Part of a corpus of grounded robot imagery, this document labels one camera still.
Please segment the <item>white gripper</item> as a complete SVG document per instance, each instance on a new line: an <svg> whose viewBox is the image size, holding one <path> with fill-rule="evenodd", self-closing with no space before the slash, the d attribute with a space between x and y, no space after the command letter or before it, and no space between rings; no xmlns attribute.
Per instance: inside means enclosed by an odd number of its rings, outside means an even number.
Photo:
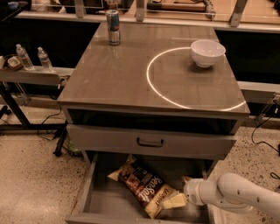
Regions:
<svg viewBox="0 0 280 224"><path fill-rule="evenodd" d="M200 197L200 183L202 182L202 178L182 176L181 179L185 183L183 187L184 193L177 193L176 195L165 199L162 203L163 209L184 207L187 200L196 206L204 205L204 202Z"/></svg>

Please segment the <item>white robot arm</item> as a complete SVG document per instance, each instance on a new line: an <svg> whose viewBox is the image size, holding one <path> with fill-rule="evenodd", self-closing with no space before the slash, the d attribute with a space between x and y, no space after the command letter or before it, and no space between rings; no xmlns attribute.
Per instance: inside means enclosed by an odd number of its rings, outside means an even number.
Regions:
<svg viewBox="0 0 280 224"><path fill-rule="evenodd" d="M182 177L183 192L175 191L164 199L163 209L184 207L187 202L196 206L213 205L222 210L243 214L253 207L280 220L280 194L260 187L234 173L224 173L217 180Z"/></svg>

